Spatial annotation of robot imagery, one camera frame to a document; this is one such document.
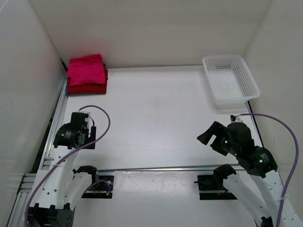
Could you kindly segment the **dark red t shirt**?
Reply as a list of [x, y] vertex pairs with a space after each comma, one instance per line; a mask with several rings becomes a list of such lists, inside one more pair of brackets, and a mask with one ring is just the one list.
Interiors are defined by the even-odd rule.
[[108, 80], [108, 70], [105, 69], [105, 84], [97, 85], [97, 84], [87, 84], [81, 86], [71, 86], [71, 79], [67, 78], [68, 95], [89, 95], [89, 94], [97, 94], [104, 95], [107, 93], [107, 80]]

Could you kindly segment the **blue t shirt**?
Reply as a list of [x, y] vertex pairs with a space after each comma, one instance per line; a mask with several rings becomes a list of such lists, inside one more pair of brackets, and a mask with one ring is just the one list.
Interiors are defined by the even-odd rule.
[[65, 86], [65, 96], [68, 96], [67, 88], [68, 88], [68, 83], [66, 83], [66, 86]]

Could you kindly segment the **pink t shirt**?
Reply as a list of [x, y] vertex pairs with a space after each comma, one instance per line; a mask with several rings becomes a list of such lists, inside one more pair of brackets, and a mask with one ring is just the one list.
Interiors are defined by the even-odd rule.
[[69, 60], [67, 77], [70, 86], [103, 85], [105, 84], [105, 69], [100, 54], [93, 54]]

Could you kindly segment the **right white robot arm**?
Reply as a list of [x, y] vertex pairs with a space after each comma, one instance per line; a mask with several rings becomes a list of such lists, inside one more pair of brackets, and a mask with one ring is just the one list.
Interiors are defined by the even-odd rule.
[[282, 182], [273, 155], [266, 148], [255, 144], [250, 128], [240, 121], [239, 117], [232, 115], [227, 126], [213, 122], [197, 140], [207, 145], [212, 137], [215, 139], [210, 145], [211, 148], [224, 156], [234, 156], [255, 183], [262, 197], [259, 198], [229, 164], [219, 166], [213, 171], [214, 187], [225, 188], [235, 196], [258, 227], [303, 225], [285, 195], [289, 182]]

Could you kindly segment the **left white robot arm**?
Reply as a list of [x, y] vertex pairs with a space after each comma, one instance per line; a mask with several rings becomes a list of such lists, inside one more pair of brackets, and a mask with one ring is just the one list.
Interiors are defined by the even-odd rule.
[[36, 181], [25, 210], [26, 227], [71, 227], [74, 209], [87, 187], [97, 180], [94, 166], [72, 167], [80, 149], [95, 149], [97, 128], [86, 112], [73, 112], [53, 141], [49, 170]]

